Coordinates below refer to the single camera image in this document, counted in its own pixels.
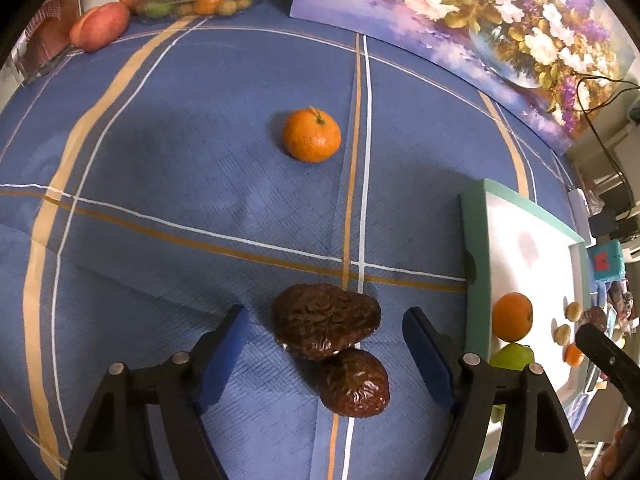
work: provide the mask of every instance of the tray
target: tray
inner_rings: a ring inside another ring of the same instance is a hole
[[[261,0],[129,0],[143,22],[182,16],[232,16]]]
[[[462,194],[467,261],[465,351],[488,360],[505,343],[492,335],[492,305],[508,292],[532,302],[533,326],[519,343],[530,346],[558,397],[567,407],[587,388],[585,359],[571,368],[553,341],[555,327],[572,301],[591,305],[584,240],[553,215],[493,180],[478,181]],[[500,423],[489,424],[477,474],[488,470],[500,440]]]

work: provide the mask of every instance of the plastic fruit container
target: plastic fruit container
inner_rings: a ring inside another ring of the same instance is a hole
[[[129,0],[129,7],[143,22],[183,16],[224,18],[261,0]]]

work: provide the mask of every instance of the blue gripper pad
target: blue gripper pad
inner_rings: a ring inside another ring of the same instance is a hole
[[[247,342],[249,311],[244,306],[234,305],[217,330],[209,334],[207,336],[210,339],[206,344],[211,348],[210,359],[200,371],[202,389],[194,400],[201,413],[217,403],[225,391],[226,383]]]
[[[450,410],[456,403],[454,376],[437,344],[446,336],[438,334],[418,308],[410,308],[402,318],[402,335],[427,390],[439,405]]]

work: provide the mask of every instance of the screw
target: screw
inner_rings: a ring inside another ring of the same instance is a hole
[[[542,365],[540,365],[538,363],[531,363],[529,365],[529,370],[531,370],[536,375],[542,375],[542,373],[545,371],[545,369],[542,367]]]
[[[464,354],[462,360],[470,366],[478,366],[480,364],[480,358],[476,354]]]
[[[171,357],[171,361],[173,361],[177,365],[188,363],[189,359],[191,359],[189,352],[177,352],[173,355],[173,357]]]
[[[124,371],[124,364],[114,363],[109,367],[109,373],[111,375],[120,375]]]

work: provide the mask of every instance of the red label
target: red label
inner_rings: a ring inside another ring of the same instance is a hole
[[[593,268],[596,272],[602,272],[603,270],[609,270],[609,259],[607,253],[596,254],[593,257]]]

